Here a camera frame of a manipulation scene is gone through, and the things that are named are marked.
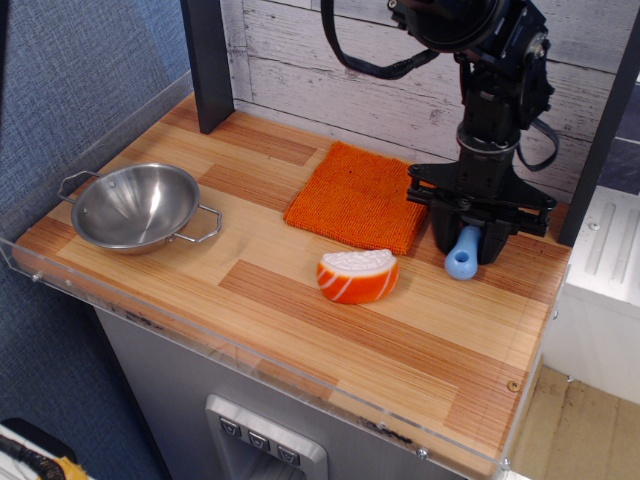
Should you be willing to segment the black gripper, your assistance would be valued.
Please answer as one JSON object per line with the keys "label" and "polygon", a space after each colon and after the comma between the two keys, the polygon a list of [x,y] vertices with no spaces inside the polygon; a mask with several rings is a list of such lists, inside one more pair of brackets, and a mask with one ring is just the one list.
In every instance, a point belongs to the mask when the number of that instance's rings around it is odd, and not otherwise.
{"label": "black gripper", "polygon": [[456,162],[414,164],[408,169],[408,199],[431,204],[438,249],[448,254],[454,248],[461,230],[469,225],[462,217],[485,224],[478,247],[480,265],[494,263],[518,232],[545,236],[557,202],[515,173],[513,157],[520,152],[520,139],[495,143],[459,137],[457,141]]}

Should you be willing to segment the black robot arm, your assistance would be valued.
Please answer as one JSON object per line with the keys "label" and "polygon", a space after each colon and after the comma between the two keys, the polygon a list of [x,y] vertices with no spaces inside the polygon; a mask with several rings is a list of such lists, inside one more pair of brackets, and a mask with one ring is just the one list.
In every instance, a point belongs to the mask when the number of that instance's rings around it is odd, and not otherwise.
{"label": "black robot arm", "polygon": [[476,261],[495,262],[510,236],[544,236],[557,202],[519,178],[522,132],[535,128],[554,93],[547,79],[546,19],[530,1],[391,1],[398,26],[459,66],[464,116],[459,158],[410,166],[408,198],[429,207],[437,247],[450,253],[467,225],[479,229]]}

